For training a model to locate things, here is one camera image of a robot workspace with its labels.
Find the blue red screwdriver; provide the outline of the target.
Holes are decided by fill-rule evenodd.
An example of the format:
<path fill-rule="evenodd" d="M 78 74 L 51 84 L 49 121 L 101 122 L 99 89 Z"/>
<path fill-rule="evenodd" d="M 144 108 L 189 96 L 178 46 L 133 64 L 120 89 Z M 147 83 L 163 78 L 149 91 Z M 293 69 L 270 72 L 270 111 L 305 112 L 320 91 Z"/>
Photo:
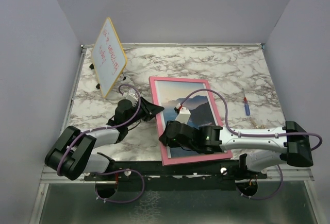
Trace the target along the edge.
<path fill-rule="evenodd" d="M 246 98 L 244 89 L 242 89 L 242 92 L 243 92 L 243 101 L 244 101 L 245 113 L 246 113 L 247 116 L 250 116 L 251 115 L 251 113 L 250 113 L 250 107 L 249 107 L 249 103 L 248 103 L 248 100 Z"/>

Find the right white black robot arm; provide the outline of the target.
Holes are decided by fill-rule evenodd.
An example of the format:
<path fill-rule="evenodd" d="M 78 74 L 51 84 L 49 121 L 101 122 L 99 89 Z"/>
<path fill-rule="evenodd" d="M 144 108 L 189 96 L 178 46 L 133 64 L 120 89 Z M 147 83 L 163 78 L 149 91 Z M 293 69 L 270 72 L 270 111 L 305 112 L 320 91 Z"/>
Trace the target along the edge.
<path fill-rule="evenodd" d="M 287 131 L 285 127 L 270 130 L 229 130 L 221 126 L 202 126 L 198 129 L 178 121 L 168 121 L 159 141 L 167 147 L 186 147 L 195 152 L 213 154 L 233 149 L 256 149 L 237 165 L 237 173 L 249 178 L 267 167 L 287 163 L 294 167 L 313 166 L 310 134 Z"/>

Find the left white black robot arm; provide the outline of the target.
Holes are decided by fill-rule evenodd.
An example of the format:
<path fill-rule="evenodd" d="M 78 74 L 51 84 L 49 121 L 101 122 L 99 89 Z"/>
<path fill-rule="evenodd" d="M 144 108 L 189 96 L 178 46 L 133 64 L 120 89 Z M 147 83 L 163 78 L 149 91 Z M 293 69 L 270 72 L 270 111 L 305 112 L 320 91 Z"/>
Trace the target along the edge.
<path fill-rule="evenodd" d="M 118 102 L 114 117 L 105 127 L 81 131 L 74 126 L 64 129 L 47 153 L 44 163 L 70 180 L 83 173 L 96 173 L 101 179 L 113 176 L 111 159 L 102 154 L 92 154 L 96 147 L 117 144 L 128 134 L 129 126 L 137 121 L 148 122 L 161 113 L 164 107 L 148 102 L 143 97 L 132 103 L 129 99 Z"/>

